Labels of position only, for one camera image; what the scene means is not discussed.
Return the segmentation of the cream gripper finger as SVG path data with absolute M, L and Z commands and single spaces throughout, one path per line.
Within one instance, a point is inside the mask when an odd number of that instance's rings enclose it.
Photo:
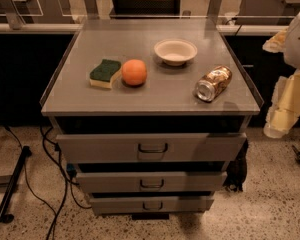
M 284 52 L 286 33 L 287 30 L 279 31 L 263 44 L 262 49 L 270 53 Z

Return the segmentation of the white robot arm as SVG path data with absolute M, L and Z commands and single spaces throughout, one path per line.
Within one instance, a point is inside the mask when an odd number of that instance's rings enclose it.
M 300 12 L 289 26 L 263 44 L 267 52 L 282 52 L 284 62 L 296 69 L 290 77 L 280 77 L 272 95 L 263 132 L 270 138 L 288 134 L 300 117 Z

